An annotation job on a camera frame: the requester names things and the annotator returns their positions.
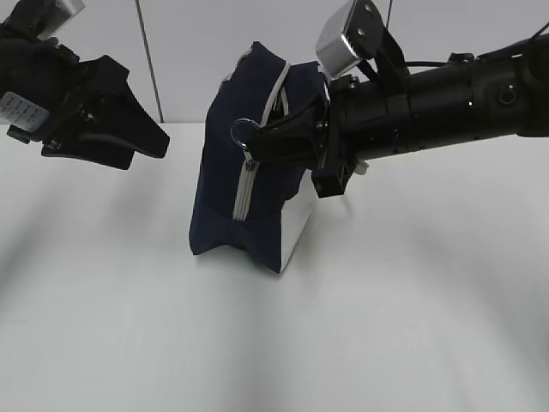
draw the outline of white zipper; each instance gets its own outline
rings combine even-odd
[[[265,110],[263,111],[263,117],[260,123],[261,127],[265,127],[267,125],[268,117],[273,111],[278,93],[282,88],[282,84],[286,80],[288,72],[290,71],[290,67],[291,65],[287,62],[284,70],[281,72],[281,75],[274,84],[273,90],[271,91],[271,94],[267,99]],[[289,108],[287,104],[286,91],[283,88],[281,98],[284,106],[284,115],[286,116],[289,113]],[[251,158],[250,152],[244,150],[244,163],[242,165],[242,170],[240,171],[237,196],[234,201],[234,210],[232,212],[232,218],[235,221],[245,221],[248,218],[248,213],[250,212],[251,193],[254,189],[254,183],[256,181],[257,170],[259,169],[259,167],[260,163],[254,161]]]

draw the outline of zipper pouch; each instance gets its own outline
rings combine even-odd
[[[263,127],[326,96],[318,63],[291,66],[254,43],[222,83],[208,111],[190,248],[195,255],[222,245],[245,250],[281,273],[317,194],[303,167],[260,164],[235,139],[239,121]]]

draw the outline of black cable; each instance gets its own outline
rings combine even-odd
[[[534,36],[532,36],[532,39],[530,39],[530,41],[528,43],[529,44],[534,43],[543,34],[543,32],[545,32],[548,28],[549,28],[549,21],[547,22],[547,24],[544,27],[541,28],[541,30],[538,33],[536,33]]]
[[[389,3],[389,12],[387,13],[387,24],[385,25],[386,28],[389,28],[389,22],[391,20],[391,12],[393,11],[393,0],[390,0]]]
[[[406,62],[407,67],[444,67],[448,63],[442,62]]]

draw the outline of screw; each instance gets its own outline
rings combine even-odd
[[[60,148],[61,148],[61,143],[60,142],[56,142],[55,140],[52,140],[48,145],[47,147],[50,149],[50,150],[53,150],[53,151],[58,151]]]

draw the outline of white wall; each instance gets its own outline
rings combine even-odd
[[[203,121],[219,82],[253,40],[292,63],[315,59],[343,0],[141,0],[167,122]],[[377,0],[383,16],[388,0]],[[480,54],[525,39],[549,20],[540,0],[395,0],[390,28],[408,59]]]

